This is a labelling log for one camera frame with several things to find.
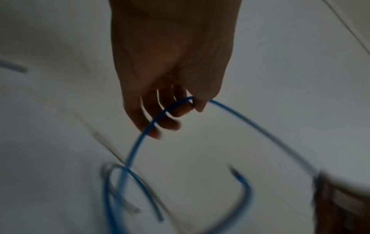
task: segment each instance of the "floor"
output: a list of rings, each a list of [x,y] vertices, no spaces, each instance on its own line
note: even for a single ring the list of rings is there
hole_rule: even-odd
[[[114,157],[88,122],[126,155],[138,131],[122,108],[105,1],[3,0],[0,57],[0,232],[107,233],[102,164]],[[317,168],[357,184],[370,172],[370,57],[320,0],[243,1],[234,53],[216,100],[281,137]],[[179,132],[147,139],[134,168],[189,233],[222,217],[251,182],[250,212],[230,233],[313,232],[311,180],[258,133],[213,106]],[[158,224],[138,188],[132,233]]]

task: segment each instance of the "blurry hand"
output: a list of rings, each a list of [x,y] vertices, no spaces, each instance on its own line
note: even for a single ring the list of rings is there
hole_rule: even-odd
[[[232,53],[240,0],[111,0],[113,59],[124,109],[143,131],[175,101],[194,96],[170,114],[203,111],[220,91]],[[158,125],[178,130],[170,117]],[[160,138],[157,128],[149,136]]]

